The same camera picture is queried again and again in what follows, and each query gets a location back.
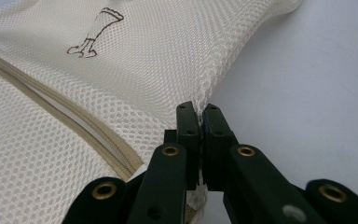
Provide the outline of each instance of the mesh bag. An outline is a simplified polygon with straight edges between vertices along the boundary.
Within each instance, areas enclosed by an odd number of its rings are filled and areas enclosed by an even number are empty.
[[[25,158],[36,167],[41,160],[58,171],[69,160],[86,163],[89,166],[76,170],[73,182],[65,183],[75,189],[98,175],[128,180],[149,163],[164,130],[175,128],[176,106],[192,101],[200,113],[255,29],[299,4],[299,0],[20,0],[1,8],[0,166],[12,158]],[[2,77],[19,83],[13,86]],[[28,93],[16,91],[18,86]],[[30,95],[39,103],[32,104]],[[48,112],[40,102],[49,102]],[[82,142],[81,136],[89,141]],[[14,144],[5,139],[14,139]],[[59,160],[64,161],[55,166]],[[0,169],[2,182],[20,181],[17,186],[24,188],[29,187],[25,180],[37,175],[27,174],[20,161]],[[60,172],[50,175],[55,183],[67,179]],[[60,212],[76,196],[67,186],[54,193],[60,199],[49,206]],[[37,201],[15,195],[19,204],[7,204],[1,197],[0,206],[13,205],[22,214],[6,209],[0,216],[19,216],[27,222],[63,218],[46,212]],[[188,203],[200,210],[204,197],[189,194]],[[26,212],[31,204],[38,215]]]

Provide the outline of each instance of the beige zipper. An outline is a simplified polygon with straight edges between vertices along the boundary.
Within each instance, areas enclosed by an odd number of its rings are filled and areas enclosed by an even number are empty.
[[[122,179],[128,180],[143,165],[136,152],[105,124],[1,58],[0,75],[82,136]]]

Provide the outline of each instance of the white surface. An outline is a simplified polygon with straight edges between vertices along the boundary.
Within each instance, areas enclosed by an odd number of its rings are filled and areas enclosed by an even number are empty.
[[[329,178],[358,193],[358,1],[307,0],[262,25],[211,103],[292,183]],[[228,223],[221,197],[202,223]]]

